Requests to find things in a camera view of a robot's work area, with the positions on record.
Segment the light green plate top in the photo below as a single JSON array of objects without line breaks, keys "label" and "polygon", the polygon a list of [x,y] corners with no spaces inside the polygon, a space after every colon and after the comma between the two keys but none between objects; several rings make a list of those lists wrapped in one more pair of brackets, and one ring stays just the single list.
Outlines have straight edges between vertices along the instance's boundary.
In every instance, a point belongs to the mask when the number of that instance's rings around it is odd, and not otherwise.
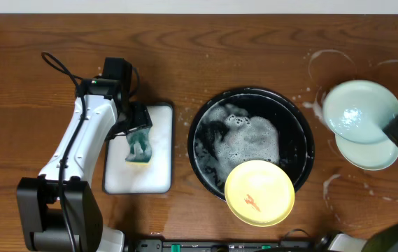
[{"label": "light green plate top", "polygon": [[398,158],[398,147],[391,140],[362,144],[335,136],[336,145],[345,159],[364,170],[378,171],[392,165]]}]

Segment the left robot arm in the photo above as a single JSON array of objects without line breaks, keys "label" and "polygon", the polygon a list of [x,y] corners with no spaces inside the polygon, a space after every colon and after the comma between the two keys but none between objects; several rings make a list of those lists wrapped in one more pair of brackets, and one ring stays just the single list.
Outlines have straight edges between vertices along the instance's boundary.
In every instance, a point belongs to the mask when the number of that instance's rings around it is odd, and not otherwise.
[{"label": "left robot arm", "polygon": [[125,235],[103,223],[92,175],[104,142],[151,127],[148,110],[131,101],[136,70],[107,57],[102,74],[81,78],[54,55],[41,57],[75,85],[69,126],[50,161],[35,178],[21,178],[16,195],[25,246],[30,251],[123,251]]}]

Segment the light green plate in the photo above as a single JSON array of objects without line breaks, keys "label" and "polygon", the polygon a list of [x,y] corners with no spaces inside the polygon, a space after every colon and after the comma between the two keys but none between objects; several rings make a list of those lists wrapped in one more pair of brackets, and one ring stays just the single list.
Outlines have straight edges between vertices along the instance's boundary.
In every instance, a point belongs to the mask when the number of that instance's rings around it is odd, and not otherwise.
[{"label": "light green plate", "polygon": [[369,80],[350,80],[325,97],[322,114],[337,136],[358,144],[376,144],[387,137],[385,126],[398,116],[398,99]]},{"label": "light green plate", "polygon": [[398,158],[398,147],[391,140],[362,144],[335,136],[336,145],[345,159],[364,170],[378,171],[392,165]]}]

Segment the green yellow sponge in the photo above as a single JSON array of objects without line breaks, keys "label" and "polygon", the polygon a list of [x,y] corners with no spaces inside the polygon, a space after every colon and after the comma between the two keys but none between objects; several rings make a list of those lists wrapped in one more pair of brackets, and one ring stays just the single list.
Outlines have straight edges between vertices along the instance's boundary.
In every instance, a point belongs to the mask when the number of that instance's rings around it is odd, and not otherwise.
[{"label": "green yellow sponge", "polygon": [[152,147],[149,140],[150,128],[140,129],[126,136],[129,144],[127,162],[149,163],[152,157]]}]

